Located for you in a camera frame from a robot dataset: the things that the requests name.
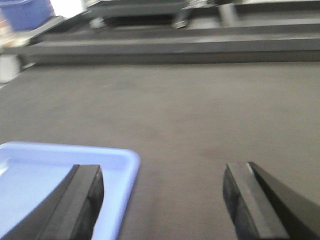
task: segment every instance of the blue plastic tray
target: blue plastic tray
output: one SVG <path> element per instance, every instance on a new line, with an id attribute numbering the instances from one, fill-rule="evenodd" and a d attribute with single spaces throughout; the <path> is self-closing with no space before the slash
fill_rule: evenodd
<path id="1" fill-rule="evenodd" d="M 0 0 L 0 8 L 14 31 L 36 29 L 54 13 L 50 0 Z"/>
<path id="2" fill-rule="evenodd" d="M 92 240 L 115 240 L 138 173 L 138 154 L 125 149 L 27 142 L 0 145 L 0 238 L 46 198 L 74 164 L 101 166 L 104 201 Z"/>

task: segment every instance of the light blue tray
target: light blue tray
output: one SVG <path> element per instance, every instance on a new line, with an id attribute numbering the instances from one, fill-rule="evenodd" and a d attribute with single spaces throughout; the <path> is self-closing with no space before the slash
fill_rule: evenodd
<path id="1" fill-rule="evenodd" d="M 101 166 L 104 201 L 92 240 L 115 240 L 138 173 L 138 154 L 31 142 L 0 145 L 0 238 L 46 198 L 74 164 Z"/>

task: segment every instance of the blue container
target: blue container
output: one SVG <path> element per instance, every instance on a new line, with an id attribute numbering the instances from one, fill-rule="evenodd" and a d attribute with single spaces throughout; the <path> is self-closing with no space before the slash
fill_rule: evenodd
<path id="1" fill-rule="evenodd" d="M 125 149 L 46 143 L 0 145 L 0 239 L 45 199 L 74 164 L 99 164 L 104 200 L 92 240 L 116 240 L 140 158 Z"/>
<path id="2" fill-rule="evenodd" d="M 14 31 L 36 29 L 54 12 L 50 0 L 0 0 L 0 8 Z"/>

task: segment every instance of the gray mat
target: gray mat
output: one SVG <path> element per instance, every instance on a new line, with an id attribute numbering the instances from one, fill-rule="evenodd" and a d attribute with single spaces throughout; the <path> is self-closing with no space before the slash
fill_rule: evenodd
<path id="1" fill-rule="evenodd" d="M 235 240 L 225 163 L 320 204 L 319 79 L 320 63 L 32 67 L 0 89 L 0 143 L 133 149 L 120 240 Z"/>

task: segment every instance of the white object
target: white object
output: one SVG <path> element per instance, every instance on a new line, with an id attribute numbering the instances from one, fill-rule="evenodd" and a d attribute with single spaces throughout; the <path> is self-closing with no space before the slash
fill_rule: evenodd
<path id="1" fill-rule="evenodd" d="M 3 54 L 0 57 L 0 84 L 13 80 L 20 73 L 20 61 L 16 55 Z"/>

